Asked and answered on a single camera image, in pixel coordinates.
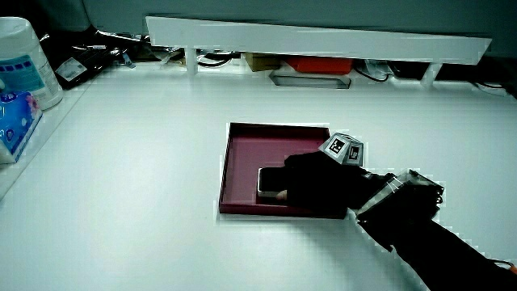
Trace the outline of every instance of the black sleeve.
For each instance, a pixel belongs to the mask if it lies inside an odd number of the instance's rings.
[[[432,291],[517,290],[517,275],[433,221],[402,231],[393,246]]]

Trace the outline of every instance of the blue tissue package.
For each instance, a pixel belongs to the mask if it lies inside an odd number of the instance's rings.
[[[0,94],[0,164],[18,162],[42,115],[31,93]]]

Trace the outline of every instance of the black glove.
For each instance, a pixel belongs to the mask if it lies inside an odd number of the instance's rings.
[[[321,151],[292,155],[284,164],[287,203],[319,211],[360,209],[393,176],[340,165]]]

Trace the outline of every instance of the white shelf support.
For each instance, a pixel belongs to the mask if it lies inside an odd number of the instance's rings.
[[[427,67],[426,73],[423,75],[422,80],[420,83],[425,88],[429,89],[432,87],[433,82],[436,79],[436,76],[438,75],[439,70],[442,68],[442,63],[431,63]]]
[[[197,53],[195,48],[185,48],[185,61],[187,63],[188,75],[194,76],[197,74]]]

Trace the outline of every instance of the finger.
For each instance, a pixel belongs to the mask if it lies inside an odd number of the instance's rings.
[[[276,199],[277,200],[287,200],[288,199],[288,191],[287,190],[283,190],[282,192],[278,193],[276,195]]]

